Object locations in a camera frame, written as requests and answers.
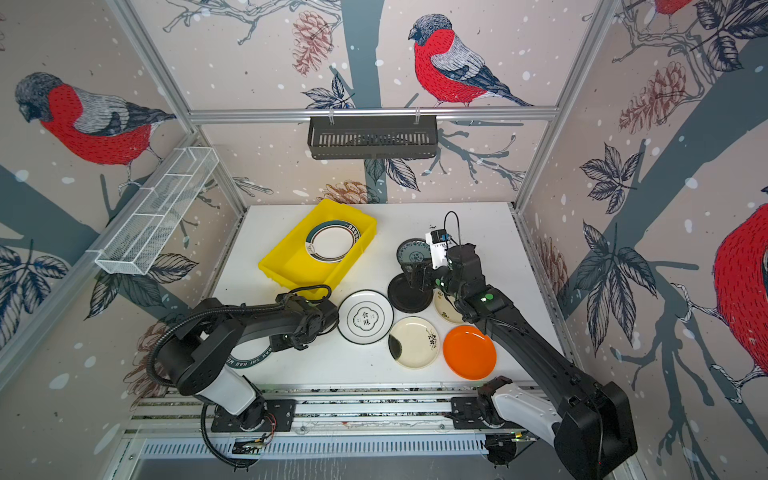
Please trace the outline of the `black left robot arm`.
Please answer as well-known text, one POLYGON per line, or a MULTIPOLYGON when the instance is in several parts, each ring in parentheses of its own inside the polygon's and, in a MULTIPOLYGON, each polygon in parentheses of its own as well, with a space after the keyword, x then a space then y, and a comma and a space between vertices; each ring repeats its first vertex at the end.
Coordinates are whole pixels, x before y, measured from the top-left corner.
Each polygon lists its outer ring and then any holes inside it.
POLYGON ((235 350, 253 341, 268 341, 272 352, 305 350, 338 320, 338 307, 329 298, 308 300, 294 291, 262 305, 209 298, 161 335, 146 372, 158 385, 217 407, 241 430, 254 430, 267 417, 266 401, 237 371, 235 350))

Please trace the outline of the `yellow plastic bin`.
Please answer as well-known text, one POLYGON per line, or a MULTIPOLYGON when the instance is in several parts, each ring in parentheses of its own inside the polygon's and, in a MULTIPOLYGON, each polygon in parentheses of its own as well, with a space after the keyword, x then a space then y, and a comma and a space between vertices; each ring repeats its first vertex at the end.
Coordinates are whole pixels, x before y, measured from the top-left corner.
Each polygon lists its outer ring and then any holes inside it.
POLYGON ((259 269, 280 286, 308 300, 319 300, 337 288, 362 256, 377 233, 377 220, 361 210, 332 200, 315 206, 258 264, 259 269), (326 221, 343 220, 361 233, 351 251, 338 263, 322 263, 305 250, 310 230, 326 221))

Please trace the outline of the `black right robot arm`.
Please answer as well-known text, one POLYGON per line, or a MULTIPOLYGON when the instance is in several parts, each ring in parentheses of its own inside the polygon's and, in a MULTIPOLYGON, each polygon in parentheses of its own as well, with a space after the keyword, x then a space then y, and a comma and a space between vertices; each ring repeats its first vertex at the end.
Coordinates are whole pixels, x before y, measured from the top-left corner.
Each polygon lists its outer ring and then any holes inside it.
POLYGON ((567 360, 487 283, 472 244, 398 254, 410 287, 453 300, 464 321, 507 351, 542 389, 537 397, 505 377, 478 391, 490 425, 515 423, 550 444, 575 479, 602 479, 638 451, 630 402, 614 382, 601 384, 567 360))

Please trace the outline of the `small green-rimmed white plate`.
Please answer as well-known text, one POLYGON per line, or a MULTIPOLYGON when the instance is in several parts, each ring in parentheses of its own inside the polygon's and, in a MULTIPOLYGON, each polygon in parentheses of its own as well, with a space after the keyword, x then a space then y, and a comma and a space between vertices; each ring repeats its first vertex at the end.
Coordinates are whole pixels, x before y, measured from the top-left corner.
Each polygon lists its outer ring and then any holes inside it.
POLYGON ((331 220, 314 226, 305 240, 309 256, 322 263, 338 263, 360 239, 357 227, 343 220, 331 220))

